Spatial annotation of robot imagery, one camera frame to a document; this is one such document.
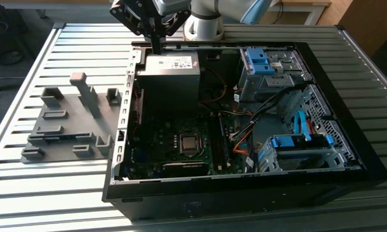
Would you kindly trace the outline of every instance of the metal profile rail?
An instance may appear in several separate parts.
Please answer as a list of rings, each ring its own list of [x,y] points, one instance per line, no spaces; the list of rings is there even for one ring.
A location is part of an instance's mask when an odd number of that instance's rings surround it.
[[[227,41],[307,42],[387,167],[387,79],[335,27],[225,25]],[[183,40],[176,32],[171,40]],[[131,42],[143,40],[120,24],[66,24],[53,29],[0,125],[0,232],[124,231],[160,228],[253,231],[387,232],[387,182],[328,204],[253,214],[131,222],[101,202],[106,160],[22,164],[45,87],[76,93],[72,72],[85,72],[96,92],[124,89]]]

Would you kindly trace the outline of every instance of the motherboard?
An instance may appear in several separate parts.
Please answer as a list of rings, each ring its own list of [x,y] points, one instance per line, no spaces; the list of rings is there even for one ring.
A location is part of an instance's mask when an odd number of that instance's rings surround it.
[[[132,153],[125,161],[129,179],[237,174],[243,157],[232,153],[231,115],[155,116],[133,128]]]

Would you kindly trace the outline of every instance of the orange wire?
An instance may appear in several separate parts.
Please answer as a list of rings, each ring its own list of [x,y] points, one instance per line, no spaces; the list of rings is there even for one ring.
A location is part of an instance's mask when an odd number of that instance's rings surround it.
[[[221,99],[223,97],[224,97],[224,95],[225,95],[225,93],[227,93],[227,84],[225,84],[225,81],[224,81],[224,79],[221,78],[221,76],[217,74],[217,72],[215,72],[215,70],[213,69],[209,69],[209,68],[207,68],[217,77],[219,77],[219,79],[220,79],[220,81],[221,81],[221,83],[223,83],[223,85],[224,85],[224,91],[223,91],[223,93],[221,93],[221,95],[217,97],[217,98],[215,98],[215,99],[211,99],[211,100],[204,100],[204,101],[200,101],[201,103],[209,103],[209,102],[215,102],[215,101],[217,101],[219,99]]]
[[[237,111],[236,107],[237,107],[237,102],[235,102],[235,104],[233,104],[233,112],[235,113],[243,113],[243,111]],[[247,115],[252,115],[252,112],[251,111],[247,111],[245,114]]]
[[[249,154],[247,151],[243,151],[243,150],[235,150],[233,153],[241,153],[241,154],[245,154],[245,155]]]
[[[236,146],[233,147],[233,152],[236,151],[236,149],[237,149],[240,143],[244,141],[244,139],[245,139],[247,136],[249,135],[251,131],[252,131],[252,129],[245,133],[244,137],[239,140]]]
[[[308,124],[308,127],[309,127],[309,131],[312,134],[316,134],[316,131],[315,131],[315,128],[313,128],[313,125],[312,125],[312,122],[307,119],[305,120],[307,124]]]

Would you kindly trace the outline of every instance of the ram slot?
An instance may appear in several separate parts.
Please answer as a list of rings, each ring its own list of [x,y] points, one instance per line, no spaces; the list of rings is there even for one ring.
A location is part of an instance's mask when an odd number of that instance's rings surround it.
[[[212,150],[212,161],[215,170],[227,168],[228,161],[228,145],[225,141],[225,135],[223,130],[223,124],[220,117],[209,116],[208,118],[209,127],[209,139],[211,139],[211,150]]]

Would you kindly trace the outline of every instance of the black cable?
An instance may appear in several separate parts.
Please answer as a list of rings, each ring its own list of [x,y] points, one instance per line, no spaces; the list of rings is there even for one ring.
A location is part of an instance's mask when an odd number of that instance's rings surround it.
[[[283,3],[283,0],[279,0],[279,9],[277,9],[277,13],[276,13],[276,20],[271,24],[276,24],[277,23],[277,21],[283,17],[283,14],[284,14],[284,3]]]
[[[239,132],[236,132],[231,138],[236,138],[241,133],[244,133],[245,131],[248,131],[248,129],[251,127],[253,127],[255,123],[257,122],[259,120],[259,115],[263,114],[264,112],[267,112],[272,107],[276,106],[277,104],[277,101],[281,99],[281,97],[289,93],[291,91],[293,90],[297,90],[297,89],[304,89],[307,87],[307,84],[300,84],[300,85],[295,85],[292,87],[287,87],[284,89],[281,89],[281,91],[279,91],[277,93],[275,93],[263,103],[261,105],[259,106],[259,108],[256,109],[256,111],[253,112],[251,118],[249,118],[249,123],[248,125],[244,127],[244,129]]]
[[[253,138],[252,138],[252,132],[249,133],[247,139],[247,145],[248,145],[248,157],[253,161],[253,166],[247,170],[247,173],[255,172],[256,167],[256,154],[253,150]]]

